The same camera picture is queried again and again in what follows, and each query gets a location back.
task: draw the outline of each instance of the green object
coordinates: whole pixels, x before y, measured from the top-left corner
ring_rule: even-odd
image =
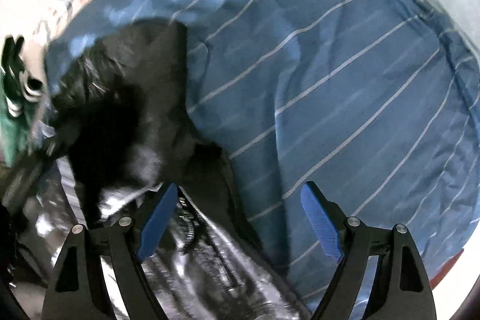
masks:
[[[33,85],[40,83],[42,87],[41,82],[25,70],[19,56],[22,45],[23,37],[17,41],[13,37],[7,37],[1,58],[0,133],[5,164],[8,167],[14,164],[19,152],[28,148],[30,128],[38,108],[39,98],[32,99],[25,86],[22,86],[22,81],[32,81]]]

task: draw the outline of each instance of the bed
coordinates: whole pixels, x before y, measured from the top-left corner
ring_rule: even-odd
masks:
[[[90,0],[66,8],[59,37],[39,26],[33,40],[55,38],[45,57],[54,95],[96,38],[153,16],[184,23],[190,117],[229,152],[268,259],[314,308],[335,264],[305,232],[296,191],[304,181],[370,225],[406,223],[430,277],[480,214],[478,63],[448,18],[390,1]],[[249,39],[252,30],[264,39]],[[354,316],[367,297],[366,283]]]

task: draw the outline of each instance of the blue rubber pad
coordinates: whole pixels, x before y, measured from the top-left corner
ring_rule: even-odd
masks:
[[[177,185],[172,183],[140,233],[140,245],[137,251],[137,259],[140,260],[140,262],[143,262],[157,249],[158,242],[162,238],[170,217],[177,206],[177,200]]]
[[[322,246],[323,252],[339,263],[343,257],[343,252],[340,247],[337,229],[335,229],[335,226],[308,184],[302,186],[300,199],[303,210]]]

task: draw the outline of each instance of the silver screw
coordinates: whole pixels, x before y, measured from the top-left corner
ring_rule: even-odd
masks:
[[[396,228],[397,232],[400,234],[406,234],[408,232],[408,229],[403,224],[397,224]]]
[[[360,225],[360,219],[357,217],[349,217],[347,219],[347,222],[349,223],[349,226],[359,226]]]
[[[130,217],[122,217],[119,221],[118,224],[120,226],[129,226],[131,224],[131,218]]]
[[[77,224],[76,226],[74,226],[72,229],[71,229],[72,233],[73,234],[79,234],[81,231],[83,231],[83,226],[81,226],[80,224]]]

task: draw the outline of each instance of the blue bed sheet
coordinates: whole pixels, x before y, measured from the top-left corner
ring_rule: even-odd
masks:
[[[307,180],[371,226],[405,223],[430,277],[463,247],[480,216],[479,66],[446,16],[414,0],[93,0],[46,54],[51,93],[96,38],[158,16],[188,27],[188,113],[310,308],[336,264],[302,210]]]

